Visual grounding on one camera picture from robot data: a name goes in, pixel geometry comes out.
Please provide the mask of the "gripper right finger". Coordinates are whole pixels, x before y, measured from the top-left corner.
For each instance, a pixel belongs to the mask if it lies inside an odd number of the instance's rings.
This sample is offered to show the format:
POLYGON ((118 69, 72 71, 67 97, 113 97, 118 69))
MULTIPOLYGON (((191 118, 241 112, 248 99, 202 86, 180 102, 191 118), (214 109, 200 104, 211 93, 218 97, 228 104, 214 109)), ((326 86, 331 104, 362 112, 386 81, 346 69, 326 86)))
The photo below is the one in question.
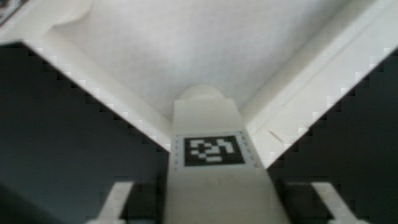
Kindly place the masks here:
POLYGON ((291 224, 370 224, 353 214, 330 182, 285 182, 282 202, 291 224))

